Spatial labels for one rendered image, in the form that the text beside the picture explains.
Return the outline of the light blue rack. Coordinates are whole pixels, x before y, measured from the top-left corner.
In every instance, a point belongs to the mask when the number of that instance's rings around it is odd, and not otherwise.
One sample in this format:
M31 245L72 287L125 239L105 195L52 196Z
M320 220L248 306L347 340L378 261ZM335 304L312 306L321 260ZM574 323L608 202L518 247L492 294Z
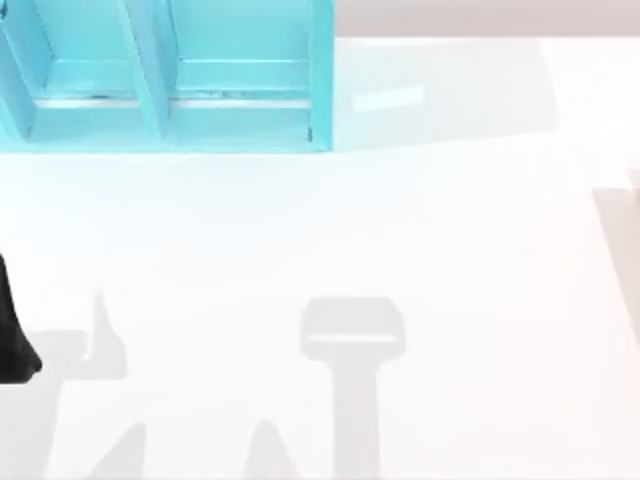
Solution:
M0 0L1 153L323 152L336 0Z

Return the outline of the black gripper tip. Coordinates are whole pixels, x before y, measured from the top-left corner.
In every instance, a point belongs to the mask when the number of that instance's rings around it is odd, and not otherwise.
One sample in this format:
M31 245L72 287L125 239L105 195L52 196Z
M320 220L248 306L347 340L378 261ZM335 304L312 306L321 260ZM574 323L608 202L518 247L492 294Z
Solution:
M43 362L19 322L4 257L0 254L0 385L25 384Z

